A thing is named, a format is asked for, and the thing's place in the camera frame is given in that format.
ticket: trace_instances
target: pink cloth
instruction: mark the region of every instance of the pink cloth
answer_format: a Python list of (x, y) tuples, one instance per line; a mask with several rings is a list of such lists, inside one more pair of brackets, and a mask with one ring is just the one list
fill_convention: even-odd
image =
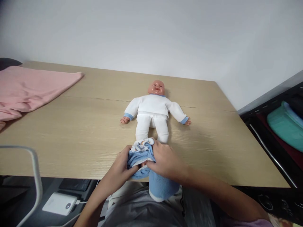
[(77, 83), (84, 74), (11, 66), (0, 71), (0, 130), (3, 121), (21, 117), (49, 103)]

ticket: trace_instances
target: doll arm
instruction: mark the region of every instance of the doll arm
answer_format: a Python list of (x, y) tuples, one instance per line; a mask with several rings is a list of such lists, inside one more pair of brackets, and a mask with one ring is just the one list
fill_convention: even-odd
[(124, 117), (128, 117), (129, 120), (132, 120), (138, 113), (139, 104), (140, 104), (140, 97), (134, 98), (126, 107), (126, 110), (124, 112)]
[(171, 102), (168, 104), (168, 110), (170, 111), (171, 115), (181, 124), (185, 124), (189, 117), (183, 113), (181, 107), (176, 102)]

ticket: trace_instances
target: light wood tabletop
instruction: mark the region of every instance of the light wood tabletop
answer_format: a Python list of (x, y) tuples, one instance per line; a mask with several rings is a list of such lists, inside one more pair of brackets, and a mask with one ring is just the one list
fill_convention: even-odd
[[(168, 143), (185, 162), (232, 185), (289, 187), (215, 82), (34, 61), (23, 67), (85, 73), (0, 133), (1, 145), (36, 150), (43, 177), (101, 179), (117, 153), (135, 141), (136, 120), (120, 123), (125, 108), (160, 79), (192, 120), (185, 126), (170, 116), (168, 123)], [(157, 137), (155, 129), (150, 136)], [(32, 176), (29, 154), (0, 150), (0, 175)]]

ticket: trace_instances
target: doll face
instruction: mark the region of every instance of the doll face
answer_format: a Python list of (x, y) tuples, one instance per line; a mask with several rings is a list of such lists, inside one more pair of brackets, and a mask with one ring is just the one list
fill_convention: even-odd
[(155, 80), (153, 83), (149, 85), (147, 92), (149, 94), (165, 95), (163, 82), (160, 80)]

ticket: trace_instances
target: white wall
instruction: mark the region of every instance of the white wall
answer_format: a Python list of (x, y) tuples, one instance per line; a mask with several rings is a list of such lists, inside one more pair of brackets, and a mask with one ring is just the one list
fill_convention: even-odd
[(214, 80), (240, 109), (303, 69), (302, 9), (300, 0), (10, 0), (0, 57)]
[(237, 110), (303, 69), (303, 1), (282, 2), (263, 24), (217, 81)]

